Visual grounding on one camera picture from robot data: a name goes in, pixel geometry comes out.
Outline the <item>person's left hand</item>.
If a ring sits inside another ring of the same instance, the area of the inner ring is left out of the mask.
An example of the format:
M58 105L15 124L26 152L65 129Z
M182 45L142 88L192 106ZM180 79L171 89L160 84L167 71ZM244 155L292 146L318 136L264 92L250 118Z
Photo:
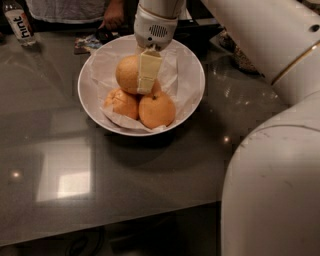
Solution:
M109 31L117 30L124 22L124 0L107 0L101 28Z

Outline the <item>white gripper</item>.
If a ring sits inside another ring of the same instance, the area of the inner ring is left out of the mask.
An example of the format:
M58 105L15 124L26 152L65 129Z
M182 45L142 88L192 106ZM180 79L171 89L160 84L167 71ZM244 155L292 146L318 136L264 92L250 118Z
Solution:
M165 49L173 39L178 24L177 7L177 3L138 4L134 34L141 48L149 48L141 52L138 58L139 94L150 93L157 79L162 63L158 51Z

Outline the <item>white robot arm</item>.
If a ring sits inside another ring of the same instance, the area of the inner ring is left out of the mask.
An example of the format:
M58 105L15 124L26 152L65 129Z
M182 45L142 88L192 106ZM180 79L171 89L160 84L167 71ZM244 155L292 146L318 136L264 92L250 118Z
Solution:
M202 0L287 109L238 146L222 256L320 256L320 15L299 0Z

